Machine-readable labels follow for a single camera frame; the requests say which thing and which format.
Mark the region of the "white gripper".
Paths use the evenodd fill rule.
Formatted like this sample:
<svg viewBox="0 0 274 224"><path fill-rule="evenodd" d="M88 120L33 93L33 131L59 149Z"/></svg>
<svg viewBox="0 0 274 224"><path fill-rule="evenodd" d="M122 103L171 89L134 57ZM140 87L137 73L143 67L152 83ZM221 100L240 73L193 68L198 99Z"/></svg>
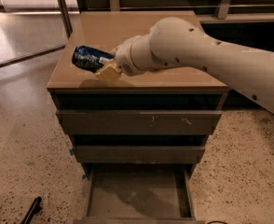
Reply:
<svg viewBox="0 0 274 224"><path fill-rule="evenodd" d="M115 55L116 63L108 63L95 73L95 77L101 81L115 81L124 73L127 76L141 75L143 71L139 69L131 58L131 47L139 36L125 40L119 46L111 49L108 53Z"/></svg>

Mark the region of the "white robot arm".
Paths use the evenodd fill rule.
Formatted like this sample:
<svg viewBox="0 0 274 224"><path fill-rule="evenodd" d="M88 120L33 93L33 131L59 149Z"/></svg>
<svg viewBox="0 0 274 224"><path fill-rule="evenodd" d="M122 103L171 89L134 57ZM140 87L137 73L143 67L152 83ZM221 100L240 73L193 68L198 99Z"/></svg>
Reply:
<svg viewBox="0 0 274 224"><path fill-rule="evenodd" d="M147 71L192 67L204 71L274 114L274 52L228 43L188 21L169 17L148 34L115 48L115 57L95 76L112 81Z"/></svg>

